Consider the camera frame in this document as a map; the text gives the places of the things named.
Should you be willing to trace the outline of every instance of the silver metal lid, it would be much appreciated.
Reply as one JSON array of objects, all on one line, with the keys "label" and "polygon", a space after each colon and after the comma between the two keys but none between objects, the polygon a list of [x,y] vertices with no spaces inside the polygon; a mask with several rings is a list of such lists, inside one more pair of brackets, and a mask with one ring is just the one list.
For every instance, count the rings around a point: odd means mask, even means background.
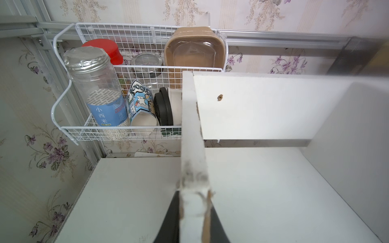
[{"label": "silver metal lid", "polygon": [[132,58],[131,65],[162,66],[162,57],[152,52],[140,53]]},{"label": "silver metal lid", "polygon": [[64,55],[64,63],[70,74],[97,71],[110,63],[111,58],[101,48],[84,46],[71,49]]}]

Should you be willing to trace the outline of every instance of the clear plastic jar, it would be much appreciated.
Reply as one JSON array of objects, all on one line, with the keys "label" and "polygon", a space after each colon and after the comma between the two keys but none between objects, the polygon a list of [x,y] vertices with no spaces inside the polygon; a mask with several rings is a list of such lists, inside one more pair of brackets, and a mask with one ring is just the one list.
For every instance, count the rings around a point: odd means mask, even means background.
[{"label": "clear plastic jar", "polygon": [[101,48],[79,47],[64,54],[69,77],[99,126],[129,126],[125,101],[110,57]]}]

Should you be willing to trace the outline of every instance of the white wire basket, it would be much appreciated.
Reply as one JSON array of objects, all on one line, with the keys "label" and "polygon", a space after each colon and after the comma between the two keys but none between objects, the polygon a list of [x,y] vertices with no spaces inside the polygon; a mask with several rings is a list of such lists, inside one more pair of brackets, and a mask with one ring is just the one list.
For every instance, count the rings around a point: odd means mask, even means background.
[{"label": "white wire basket", "polygon": [[[53,40],[53,49],[59,61],[66,69],[65,64],[57,50],[57,40],[69,29],[75,27],[83,43],[97,38],[111,39],[117,43],[119,50],[124,58],[124,63],[130,63],[130,60],[143,52],[154,52],[162,56],[163,50],[168,39],[177,26],[153,26],[140,24],[104,24],[104,23],[76,23],[66,27],[58,33]],[[213,30],[220,35],[226,46],[226,58],[224,67],[228,58],[228,44],[225,38],[218,30]],[[123,96],[127,95],[131,83],[138,80],[148,87],[153,94],[159,92],[161,87],[182,89],[182,71],[205,71],[205,72],[223,72],[221,68],[202,68],[202,67],[182,67],[182,66],[131,66],[114,65],[119,83],[122,88]],[[136,68],[160,68],[161,75],[155,78],[143,78],[138,75]],[[55,109],[58,103],[66,95],[72,85],[69,80],[68,87],[63,94],[54,103],[51,109],[51,118],[53,123],[67,135],[75,144],[77,141],[90,140],[148,140],[148,139],[180,139],[181,126],[116,126],[101,127],[98,126],[92,114],[89,115],[84,126],[60,126],[55,119]]]}]

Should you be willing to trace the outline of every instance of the black object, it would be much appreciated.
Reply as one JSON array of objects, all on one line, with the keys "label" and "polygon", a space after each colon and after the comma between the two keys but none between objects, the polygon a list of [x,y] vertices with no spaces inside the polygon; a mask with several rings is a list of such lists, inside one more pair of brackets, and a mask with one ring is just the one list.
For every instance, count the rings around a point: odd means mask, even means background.
[{"label": "black object", "polygon": [[351,37],[328,69],[327,74],[358,74],[379,51],[382,44],[381,40]]},{"label": "black object", "polygon": [[155,115],[159,121],[160,126],[167,126],[168,124],[168,115],[166,110],[165,101],[161,92],[158,92],[154,95],[154,108]]},{"label": "black object", "polygon": [[160,126],[172,126],[173,114],[170,106],[168,92],[165,87],[159,89],[159,92],[154,95],[155,115]]},{"label": "black object", "polygon": [[170,105],[170,100],[169,100],[169,94],[168,91],[166,90],[165,87],[162,87],[159,89],[159,91],[162,93],[163,100],[165,101],[166,105],[166,110],[167,110],[167,115],[168,115],[168,126],[173,125],[173,113],[172,113],[172,106]]},{"label": "black object", "polygon": [[[179,243],[180,240],[180,197],[176,191],[170,202],[169,208],[163,219],[161,228],[154,240],[154,243]],[[211,208],[211,240],[210,243],[230,243],[221,225],[214,207]]]}]

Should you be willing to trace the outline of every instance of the red lid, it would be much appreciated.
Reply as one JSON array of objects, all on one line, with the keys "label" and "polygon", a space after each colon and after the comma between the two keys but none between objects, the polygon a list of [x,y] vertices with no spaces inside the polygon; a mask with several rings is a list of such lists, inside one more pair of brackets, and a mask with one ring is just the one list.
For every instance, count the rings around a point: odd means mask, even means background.
[{"label": "red lid", "polygon": [[123,64],[123,56],[119,52],[119,48],[117,44],[109,39],[94,39],[85,42],[82,46],[93,46],[102,48],[111,58],[111,63],[113,65],[122,65]]}]

